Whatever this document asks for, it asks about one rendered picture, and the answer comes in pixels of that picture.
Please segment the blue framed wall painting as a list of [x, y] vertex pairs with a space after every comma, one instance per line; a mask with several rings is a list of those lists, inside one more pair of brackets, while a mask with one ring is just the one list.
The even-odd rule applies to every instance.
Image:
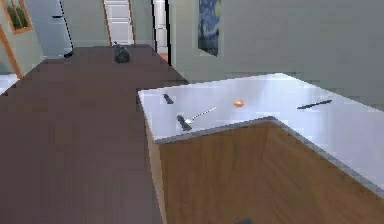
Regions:
[[221, 0], [199, 0], [198, 48], [218, 55]]

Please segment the long thin black utensil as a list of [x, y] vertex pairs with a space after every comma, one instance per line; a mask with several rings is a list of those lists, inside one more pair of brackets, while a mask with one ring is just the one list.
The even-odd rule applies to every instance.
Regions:
[[311, 108], [311, 107], [314, 107], [314, 106], [318, 106], [318, 105], [329, 104], [331, 102], [332, 102], [332, 100], [324, 100], [324, 101], [317, 102], [317, 103], [312, 103], [312, 104], [307, 104], [307, 105], [299, 106], [299, 107], [297, 107], [297, 109], [298, 110], [304, 110], [304, 109], [308, 109], [308, 108]]

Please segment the narrow white room door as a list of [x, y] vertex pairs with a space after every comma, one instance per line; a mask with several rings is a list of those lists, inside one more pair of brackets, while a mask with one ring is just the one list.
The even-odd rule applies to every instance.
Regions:
[[154, 0], [155, 31], [157, 51], [168, 53], [165, 0]]

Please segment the black lumpy bag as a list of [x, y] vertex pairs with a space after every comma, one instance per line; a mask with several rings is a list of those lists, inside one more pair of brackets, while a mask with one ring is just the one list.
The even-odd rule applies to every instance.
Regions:
[[130, 57], [131, 55], [129, 50], [124, 45], [115, 42], [114, 61], [116, 63], [128, 63], [130, 61]]

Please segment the white panelled room door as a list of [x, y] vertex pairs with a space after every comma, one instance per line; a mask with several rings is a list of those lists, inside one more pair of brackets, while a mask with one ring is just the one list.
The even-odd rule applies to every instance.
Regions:
[[130, 0], [104, 0], [112, 44], [135, 43]]

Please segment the white topped wooden counter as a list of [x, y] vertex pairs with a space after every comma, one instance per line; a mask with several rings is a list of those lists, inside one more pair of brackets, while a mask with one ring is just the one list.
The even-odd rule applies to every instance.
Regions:
[[163, 224], [384, 224], [383, 111], [283, 73], [139, 99]]

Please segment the pale grey fridge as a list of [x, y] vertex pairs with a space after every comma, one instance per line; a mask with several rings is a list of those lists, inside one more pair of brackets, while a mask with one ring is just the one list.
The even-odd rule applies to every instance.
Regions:
[[60, 0], [24, 0], [29, 16], [37, 34], [45, 59], [67, 58], [73, 54], [73, 44], [69, 29], [63, 18]]

